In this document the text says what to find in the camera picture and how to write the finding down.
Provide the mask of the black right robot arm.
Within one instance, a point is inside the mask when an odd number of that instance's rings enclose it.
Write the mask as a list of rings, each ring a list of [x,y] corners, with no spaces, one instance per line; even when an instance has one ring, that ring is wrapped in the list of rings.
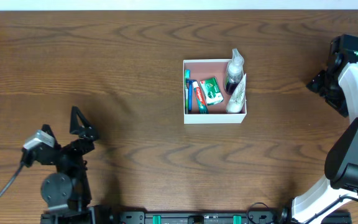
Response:
[[[328,152],[322,178],[291,200],[280,223],[350,223],[350,214],[337,210],[350,201],[358,203],[358,37],[335,37],[326,69],[307,88],[348,117],[350,125]]]

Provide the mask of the blue disposable razor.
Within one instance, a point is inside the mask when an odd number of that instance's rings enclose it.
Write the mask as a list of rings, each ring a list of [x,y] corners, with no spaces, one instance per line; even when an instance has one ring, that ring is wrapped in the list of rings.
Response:
[[[192,111],[192,99],[193,99],[193,83],[195,80],[187,79],[186,83],[188,84],[188,112]]]

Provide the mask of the green white toothbrush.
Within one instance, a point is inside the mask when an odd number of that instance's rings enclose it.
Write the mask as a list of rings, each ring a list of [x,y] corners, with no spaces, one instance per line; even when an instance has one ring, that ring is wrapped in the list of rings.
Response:
[[[185,91],[185,113],[188,114],[190,106],[190,92],[188,88],[188,80],[190,79],[190,70],[184,72],[184,91]]]

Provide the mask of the white leaf-print lotion tube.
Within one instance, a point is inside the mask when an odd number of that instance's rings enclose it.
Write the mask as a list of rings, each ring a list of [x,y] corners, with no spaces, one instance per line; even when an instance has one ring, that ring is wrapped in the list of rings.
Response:
[[[234,90],[233,94],[231,95],[227,106],[226,112],[227,113],[240,113],[244,104],[246,102],[246,74],[242,76],[239,84],[237,85],[236,89]]]

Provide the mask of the red green toothpaste tube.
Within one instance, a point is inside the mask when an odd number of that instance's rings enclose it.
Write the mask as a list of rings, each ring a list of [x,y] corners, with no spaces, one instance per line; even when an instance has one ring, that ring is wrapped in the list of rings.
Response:
[[[193,90],[196,95],[196,100],[197,100],[200,114],[208,114],[209,112],[207,109],[207,105],[204,101],[203,94],[202,94],[202,91],[201,91],[201,88],[200,88],[198,82],[194,81],[192,84],[193,84]]]

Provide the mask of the green soap bar packet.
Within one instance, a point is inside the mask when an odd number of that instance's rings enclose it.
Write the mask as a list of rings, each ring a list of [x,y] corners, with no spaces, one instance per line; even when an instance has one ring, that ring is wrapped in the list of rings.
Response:
[[[223,102],[224,97],[221,93],[216,77],[201,80],[200,87],[203,91],[205,102],[208,106]]]

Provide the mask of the clear foam pump soap bottle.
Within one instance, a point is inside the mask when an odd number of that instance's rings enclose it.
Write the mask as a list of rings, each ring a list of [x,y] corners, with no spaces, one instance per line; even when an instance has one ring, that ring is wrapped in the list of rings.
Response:
[[[224,78],[224,90],[232,95],[243,76],[244,58],[237,49],[232,50],[232,59],[227,64],[226,76]]]

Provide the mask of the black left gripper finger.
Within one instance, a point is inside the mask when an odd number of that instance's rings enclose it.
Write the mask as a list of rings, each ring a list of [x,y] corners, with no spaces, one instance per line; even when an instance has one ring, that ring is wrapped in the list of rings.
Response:
[[[89,141],[97,141],[99,139],[97,129],[85,118],[77,106],[71,107],[70,134]]]
[[[52,128],[48,124],[44,124],[41,129],[41,142],[43,145],[49,148],[61,149],[62,146],[58,143]]]

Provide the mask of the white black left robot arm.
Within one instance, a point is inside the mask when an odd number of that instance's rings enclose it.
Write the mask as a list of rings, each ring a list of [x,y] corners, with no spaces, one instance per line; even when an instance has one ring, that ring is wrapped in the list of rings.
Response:
[[[91,201],[87,162],[83,156],[94,150],[99,134],[76,106],[71,108],[70,134],[78,138],[61,146],[51,127],[45,124],[25,141],[22,148],[21,164],[24,166],[30,167],[37,161],[56,167],[56,173],[49,175],[41,186],[42,198],[50,212],[82,212]]]

